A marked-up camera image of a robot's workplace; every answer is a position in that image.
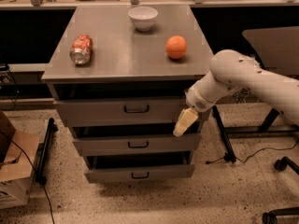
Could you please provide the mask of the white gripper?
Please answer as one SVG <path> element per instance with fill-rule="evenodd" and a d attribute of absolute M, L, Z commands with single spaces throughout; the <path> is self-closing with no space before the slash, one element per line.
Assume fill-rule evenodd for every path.
<path fill-rule="evenodd" d="M 186 104 L 189 108 L 180 112 L 173 135 L 182 136 L 197 121 L 198 112 L 208 111 L 216 104 L 218 98 L 215 82 L 196 81 L 186 93 Z"/>

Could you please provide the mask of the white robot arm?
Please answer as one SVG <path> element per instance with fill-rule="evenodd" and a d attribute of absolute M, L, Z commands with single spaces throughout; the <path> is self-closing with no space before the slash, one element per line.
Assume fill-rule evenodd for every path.
<path fill-rule="evenodd" d="M 288 120 L 299 124 L 299 81 L 266 71 L 254 58 L 225 49 L 211 58 L 209 72 L 188 88 L 188 107 L 180 112 L 173 135 L 182 136 L 200 113 L 241 89 L 249 90 Z"/>

